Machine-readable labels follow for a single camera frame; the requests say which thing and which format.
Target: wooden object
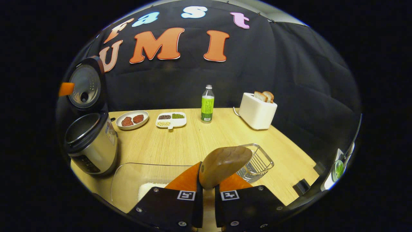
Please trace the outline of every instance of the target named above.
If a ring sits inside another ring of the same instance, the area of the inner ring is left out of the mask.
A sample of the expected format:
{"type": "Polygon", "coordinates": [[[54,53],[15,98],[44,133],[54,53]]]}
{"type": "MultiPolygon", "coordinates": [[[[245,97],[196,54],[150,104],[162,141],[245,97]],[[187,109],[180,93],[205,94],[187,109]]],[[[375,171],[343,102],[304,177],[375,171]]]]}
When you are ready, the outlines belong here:
{"type": "Polygon", "coordinates": [[[206,190],[214,188],[245,166],[251,158],[252,151],[242,146],[221,147],[213,150],[200,166],[200,185],[206,190]]]}

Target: green label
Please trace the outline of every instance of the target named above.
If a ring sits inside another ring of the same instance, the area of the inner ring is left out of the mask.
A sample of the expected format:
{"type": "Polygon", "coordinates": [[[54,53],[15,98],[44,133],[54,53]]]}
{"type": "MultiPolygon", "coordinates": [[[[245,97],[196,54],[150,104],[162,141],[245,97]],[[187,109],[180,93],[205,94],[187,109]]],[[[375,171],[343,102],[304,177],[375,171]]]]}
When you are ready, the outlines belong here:
{"type": "Polygon", "coordinates": [[[201,109],[202,120],[204,121],[212,120],[214,102],[215,102],[214,97],[210,97],[210,96],[202,97],[202,109],[201,109]]]}

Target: blue letter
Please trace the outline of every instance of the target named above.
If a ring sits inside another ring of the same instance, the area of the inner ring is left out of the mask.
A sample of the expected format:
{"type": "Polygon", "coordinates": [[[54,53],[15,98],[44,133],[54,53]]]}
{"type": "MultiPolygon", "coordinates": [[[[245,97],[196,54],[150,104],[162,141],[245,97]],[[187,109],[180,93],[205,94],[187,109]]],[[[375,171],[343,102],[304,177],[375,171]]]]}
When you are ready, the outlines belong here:
{"type": "Polygon", "coordinates": [[[198,19],[206,15],[205,11],[207,11],[206,7],[186,7],[183,9],[182,18],[192,18],[198,19]]]}
{"type": "Polygon", "coordinates": [[[153,13],[147,14],[145,16],[142,16],[132,25],[132,27],[140,26],[142,24],[149,24],[151,22],[154,22],[154,21],[156,21],[158,15],[159,15],[159,12],[153,12],[153,13]]]}

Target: bread slice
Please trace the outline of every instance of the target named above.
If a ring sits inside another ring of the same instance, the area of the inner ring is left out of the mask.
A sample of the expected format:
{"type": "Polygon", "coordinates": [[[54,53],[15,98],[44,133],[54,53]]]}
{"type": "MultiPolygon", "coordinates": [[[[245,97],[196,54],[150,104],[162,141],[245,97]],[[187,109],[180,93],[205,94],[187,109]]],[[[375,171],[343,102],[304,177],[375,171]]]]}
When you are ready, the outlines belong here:
{"type": "Polygon", "coordinates": [[[264,94],[268,98],[268,100],[266,102],[272,101],[272,103],[273,103],[273,99],[275,98],[275,96],[273,96],[273,94],[271,92],[264,91],[262,94],[264,94]]]}
{"type": "Polygon", "coordinates": [[[264,95],[264,94],[262,94],[261,92],[258,92],[258,91],[255,91],[253,96],[256,97],[257,99],[263,101],[263,102],[266,102],[267,99],[268,99],[268,97],[266,95],[264,95]]]}

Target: white plate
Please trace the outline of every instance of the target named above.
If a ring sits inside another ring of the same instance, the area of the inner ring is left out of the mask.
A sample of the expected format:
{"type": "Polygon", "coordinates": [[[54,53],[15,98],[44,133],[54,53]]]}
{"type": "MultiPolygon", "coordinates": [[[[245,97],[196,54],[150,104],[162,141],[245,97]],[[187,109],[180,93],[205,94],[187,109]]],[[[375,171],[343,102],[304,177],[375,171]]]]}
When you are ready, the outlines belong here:
{"type": "Polygon", "coordinates": [[[130,111],[125,114],[122,114],[119,118],[117,118],[116,125],[122,130],[132,130],[140,126],[143,126],[147,122],[148,119],[149,119],[148,112],[143,111],[143,110],[135,110],[135,111],[130,111]],[[139,123],[133,123],[133,125],[130,125],[130,126],[122,126],[122,121],[126,117],[131,117],[131,121],[133,122],[133,117],[138,116],[139,114],[143,114],[143,121],[139,123]]]}
{"type": "Polygon", "coordinates": [[[156,118],[156,126],[159,128],[173,129],[173,127],[184,126],[186,125],[186,123],[187,123],[186,114],[183,112],[162,113],[162,114],[159,114],[156,118]],[[172,118],[172,114],[181,114],[184,116],[184,118],[172,118]],[[162,115],[170,115],[170,119],[159,119],[159,117],[162,115]],[[170,122],[170,125],[160,126],[157,124],[158,122],[170,122]]]}

